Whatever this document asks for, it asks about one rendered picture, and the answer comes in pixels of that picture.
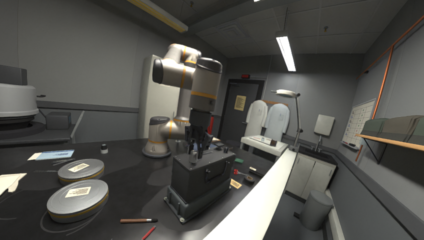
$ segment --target white cabinet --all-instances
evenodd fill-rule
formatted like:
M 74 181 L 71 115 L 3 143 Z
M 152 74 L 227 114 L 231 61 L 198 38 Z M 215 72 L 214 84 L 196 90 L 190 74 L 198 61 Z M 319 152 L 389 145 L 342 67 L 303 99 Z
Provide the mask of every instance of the white cabinet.
M 177 114 L 180 89 L 153 81 L 152 70 L 155 59 L 162 58 L 150 55 L 144 59 L 143 63 L 137 122 L 137 138 L 139 139 L 149 137 L 150 118 L 160 116 L 172 120 Z
M 305 200 L 311 190 L 323 193 L 335 169 L 334 164 L 298 153 L 285 190 Z

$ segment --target desk lamp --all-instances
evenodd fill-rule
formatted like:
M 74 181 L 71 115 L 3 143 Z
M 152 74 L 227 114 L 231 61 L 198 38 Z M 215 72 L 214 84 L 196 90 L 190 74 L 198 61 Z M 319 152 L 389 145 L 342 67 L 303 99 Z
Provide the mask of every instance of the desk lamp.
M 296 135 L 296 139 L 294 140 L 294 144 L 291 145 L 289 147 L 290 150 L 292 150 L 293 152 L 298 153 L 299 152 L 299 147 L 298 147 L 298 140 L 299 140 L 299 135 L 301 133 L 303 133 L 302 127 L 301 127 L 301 110 L 299 108 L 299 96 L 301 95 L 300 93 L 295 93 L 294 91 L 289 91 L 289 90 L 277 90 L 277 91 L 271 91 L 272 93 L 275 93 L 275 95 L 280 96 L 280 97 L 284 97 L 284 98 L 289 98 L 289 99 L 296 99 L 296 108 L 297 108 L 297 135 Z

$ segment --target trash can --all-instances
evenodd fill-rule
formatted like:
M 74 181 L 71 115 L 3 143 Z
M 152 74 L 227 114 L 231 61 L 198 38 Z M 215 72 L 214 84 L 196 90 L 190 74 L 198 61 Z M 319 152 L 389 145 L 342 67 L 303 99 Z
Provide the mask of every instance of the trash can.
M 311 190 L 300 213 L 300 222 L 311 231 L 318 230 L 333 204 L 333 200 L 324 193 Z

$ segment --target yellow sticky note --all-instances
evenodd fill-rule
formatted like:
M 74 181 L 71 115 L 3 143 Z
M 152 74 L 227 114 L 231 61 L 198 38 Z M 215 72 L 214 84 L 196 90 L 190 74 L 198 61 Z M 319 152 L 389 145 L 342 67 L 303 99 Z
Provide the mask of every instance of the yellow sticky note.
M 237 95 L 235 98 L 234 109 L 239 111 L 245 110 L 246 96 Z
M 239 189 L 242 185 L 231 178 L 231 186 L 235 187 L 236 189 Z

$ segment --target lab coat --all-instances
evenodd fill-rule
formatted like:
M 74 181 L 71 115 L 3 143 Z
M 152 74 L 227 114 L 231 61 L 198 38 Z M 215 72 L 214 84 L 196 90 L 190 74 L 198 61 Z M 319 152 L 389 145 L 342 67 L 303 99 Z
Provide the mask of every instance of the lab coat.
M 262 100 L 254 101 L 247 112 L 247 127 L 244 136 L 261 135 L 262 127 L 265 126 L 265 121 L 267 120 L 267 114 L 267 104 Z
M 265 121 L 264 136 L 273 140 L 281 141 L 283 134 L 286 133 L 289 126 L 290 110 L 281 103 L 275 104 L 269 110 Z

